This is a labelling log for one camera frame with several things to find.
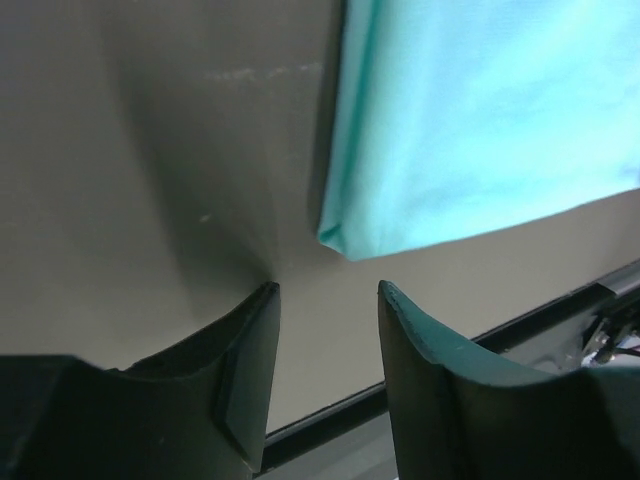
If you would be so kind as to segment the teal green t shirt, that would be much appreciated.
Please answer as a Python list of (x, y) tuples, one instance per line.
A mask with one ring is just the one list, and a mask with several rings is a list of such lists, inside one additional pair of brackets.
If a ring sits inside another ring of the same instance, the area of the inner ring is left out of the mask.
[(635, 1), (350, 1), (317, 237), (352, 261), (639, 186)]

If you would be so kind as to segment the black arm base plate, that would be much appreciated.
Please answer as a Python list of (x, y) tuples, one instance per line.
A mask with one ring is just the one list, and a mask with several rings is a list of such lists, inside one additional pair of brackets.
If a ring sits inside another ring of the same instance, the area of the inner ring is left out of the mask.
[[(596, 281), (471, 341), (552, 374), (612, 366), (639, 371), (639, 288), (616, 297)], [(385, 378), (270, 434), (260, 477), (403, 479)]]

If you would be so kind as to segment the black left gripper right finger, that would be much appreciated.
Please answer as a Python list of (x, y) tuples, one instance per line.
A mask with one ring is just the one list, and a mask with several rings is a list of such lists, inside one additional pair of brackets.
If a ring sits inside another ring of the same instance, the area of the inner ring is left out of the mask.
[(398, 474), (403, 479), (635, 479), (639, 371), (552, 374), (517, 364), (378, 287)]

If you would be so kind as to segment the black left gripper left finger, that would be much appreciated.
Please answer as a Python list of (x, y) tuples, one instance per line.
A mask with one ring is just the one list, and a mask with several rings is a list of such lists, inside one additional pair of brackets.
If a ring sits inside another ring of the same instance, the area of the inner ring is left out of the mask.
[(1, 359), (5, 479), (249, 479), (266, 438), (280, 289), (125, 370)]

